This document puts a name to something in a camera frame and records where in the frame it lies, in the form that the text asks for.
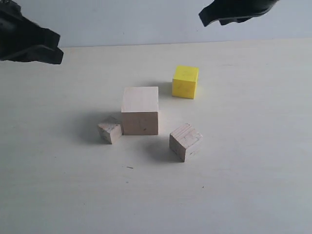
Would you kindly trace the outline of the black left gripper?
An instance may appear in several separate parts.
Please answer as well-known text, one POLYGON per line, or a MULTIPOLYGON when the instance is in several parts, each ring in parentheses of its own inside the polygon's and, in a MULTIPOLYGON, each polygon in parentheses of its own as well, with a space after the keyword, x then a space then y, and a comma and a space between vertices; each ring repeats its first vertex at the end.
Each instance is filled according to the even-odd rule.
POLYGON ((16 62, 38 61, 60 65, 64 52, 58 47, 60 35, 22 16, 21 7, 12 0, 0 1, 0 59, 16 62), (20 23, 20 55, 13 55, 12 39, 20 23))

